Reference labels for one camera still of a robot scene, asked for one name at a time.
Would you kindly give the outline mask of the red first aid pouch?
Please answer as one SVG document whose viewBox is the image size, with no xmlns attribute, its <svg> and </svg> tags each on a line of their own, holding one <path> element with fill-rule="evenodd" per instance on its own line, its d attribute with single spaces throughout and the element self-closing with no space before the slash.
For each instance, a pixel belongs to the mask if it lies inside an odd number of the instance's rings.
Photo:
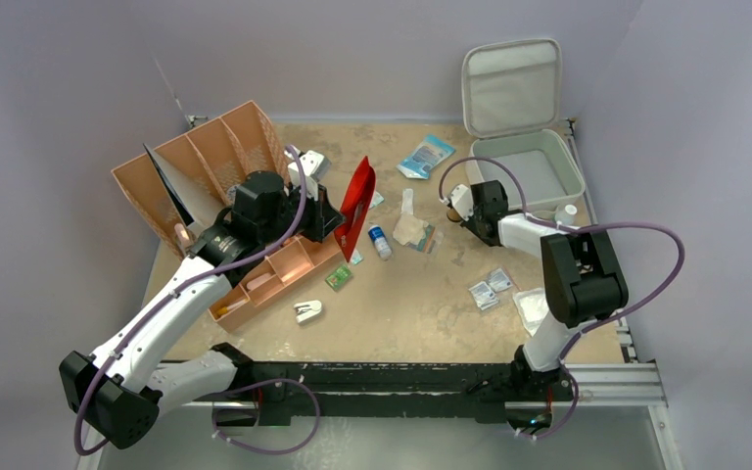
<svg viewBox="0 0 752 470">
<path fill-rule="evenodd" d="M 367 156 L 360 162 L 346 191 L 341 215 L 345 221 L 334 230 L 345 261 L 350 261 L 375 192 L 376 174 Z"/>
</svg>

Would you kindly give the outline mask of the plaster strip packet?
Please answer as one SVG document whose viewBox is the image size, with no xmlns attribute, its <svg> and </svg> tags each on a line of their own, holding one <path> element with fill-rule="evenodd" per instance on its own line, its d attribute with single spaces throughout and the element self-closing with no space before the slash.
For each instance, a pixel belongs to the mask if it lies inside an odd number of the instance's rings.
<svg viewBox="0 0 752 470">
<path fill-rule="evenodd" d="M 384 197 L 378 191 L 375 191 L 372 195 L 369 209 L 370 210 L 374 209 L 375 207 L 382 204 L 384 201 L 385 201 Z"/>
<path fill-rule="evenodd" d="M 361 262 L 362 262 L 362 260 L 363 260 L 363 257 L 362 257 L 362 255 L 360 254 L 360 252 L 359 252 L 358 250 L 354 250 L 354 251 L 352 252 L 352 254 L 351 254 L 351 259 L 350 259 L 350 262 L 351 262 L 352 264 L 359 264 L 359 263 L 361 263 Z"/>
</svg>

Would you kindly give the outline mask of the brown bottle orange cap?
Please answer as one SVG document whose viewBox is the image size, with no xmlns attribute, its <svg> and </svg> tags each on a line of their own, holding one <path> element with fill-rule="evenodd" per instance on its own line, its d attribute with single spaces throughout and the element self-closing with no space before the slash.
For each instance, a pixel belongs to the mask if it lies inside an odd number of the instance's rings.
<svg viewBox="0 0 752 470">
<path fill-rule="evenodd" d="M 449 208 L 446 211 L 446 218 L 449 221 L 454 222 L 454 223 L 460 223 L 463 220 L 463 218 L 460 215 L 460 213 L 456 209 L 454 209 L 454 208 Z"/>
</svg>

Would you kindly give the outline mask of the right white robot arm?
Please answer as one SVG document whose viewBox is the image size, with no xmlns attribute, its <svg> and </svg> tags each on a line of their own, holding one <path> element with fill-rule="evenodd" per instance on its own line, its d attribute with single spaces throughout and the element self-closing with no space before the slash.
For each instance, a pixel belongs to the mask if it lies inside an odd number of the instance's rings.
<svg viewBox="0 0 752 470">
<path fill-rule="evenodd" d="M 576 335 L 627 305 L 629 289 L 609 235 L 580 233 L 516 211 L 498 181 L 458 184 L 447 204 L 460 225 L 486 245 L 540 261 L 548 314 L 516 351 L 510 373 L 513 391 L 532 399 L 558 377 L 565 348 Z"/>
</svg>

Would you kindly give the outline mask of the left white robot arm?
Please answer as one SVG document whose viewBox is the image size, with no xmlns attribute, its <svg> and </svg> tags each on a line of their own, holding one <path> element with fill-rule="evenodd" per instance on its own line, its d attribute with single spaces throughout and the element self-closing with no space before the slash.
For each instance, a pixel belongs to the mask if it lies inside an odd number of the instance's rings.
<svg viewBox="0 0 752 470">
<path fill-rule="evenodd" d="M 297 173 L 287 183 L 273 171 L 251 173 L 237 186 L 233 204 L 216 208 L 170 280 L 132 320 L 93 352 L 73 351 L 60 363 L 76 415 L 77 454 L 105 445 L 131 447 L 159 418 L 192 400 L 218 393 L 241 400 L 274 386 L 273 379 L 257 380 L 252 360 L 227 345 L 167 369 L 158 366 L 202 313 L 286 240 L 302 235 L 322 242 L 345 220 L 313 177 Z"/>
</svg>

